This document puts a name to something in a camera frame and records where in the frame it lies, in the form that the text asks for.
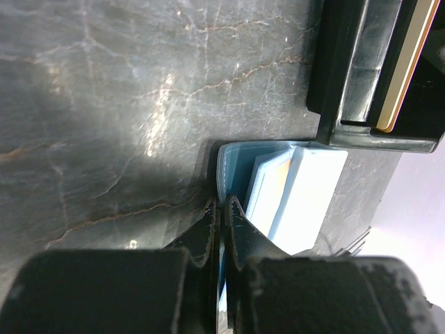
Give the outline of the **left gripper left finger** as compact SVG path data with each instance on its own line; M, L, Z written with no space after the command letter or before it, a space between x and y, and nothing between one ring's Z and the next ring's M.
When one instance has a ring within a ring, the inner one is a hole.
M154 250L52 250L19 271L2 333L216 333L220 219L214 199Z

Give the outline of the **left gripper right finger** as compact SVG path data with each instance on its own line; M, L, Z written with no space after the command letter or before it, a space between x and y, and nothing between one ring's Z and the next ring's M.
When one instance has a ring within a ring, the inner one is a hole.
M436 333L413 271L394 257L293 257L225 203L227 320L235 333Z

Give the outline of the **teal leather card holder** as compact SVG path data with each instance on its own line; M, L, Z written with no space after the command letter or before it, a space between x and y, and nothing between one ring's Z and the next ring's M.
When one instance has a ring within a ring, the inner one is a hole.
M218 151L218 197L237 197L260 233L297 255L315 246L347 158L313 141L229 143Z

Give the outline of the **black plastic tray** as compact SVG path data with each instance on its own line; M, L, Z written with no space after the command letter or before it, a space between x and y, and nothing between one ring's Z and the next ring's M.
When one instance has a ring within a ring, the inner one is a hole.
M367 125L373 94L402 1L325 1L307 108L316 139L342 148L433 152L444 137L444 2L430 27L393 130Z

